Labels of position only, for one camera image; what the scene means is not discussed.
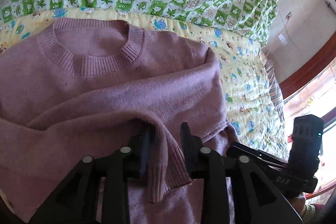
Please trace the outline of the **person's right hand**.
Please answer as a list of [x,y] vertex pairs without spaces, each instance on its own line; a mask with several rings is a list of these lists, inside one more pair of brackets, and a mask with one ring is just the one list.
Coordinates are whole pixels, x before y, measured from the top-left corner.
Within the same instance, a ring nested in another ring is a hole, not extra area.
[[291,198],[289,200],[292,207],[296,210],[299,215],[304,215],[306,212],[306,198],[304,193],[300,193],[297,197]]

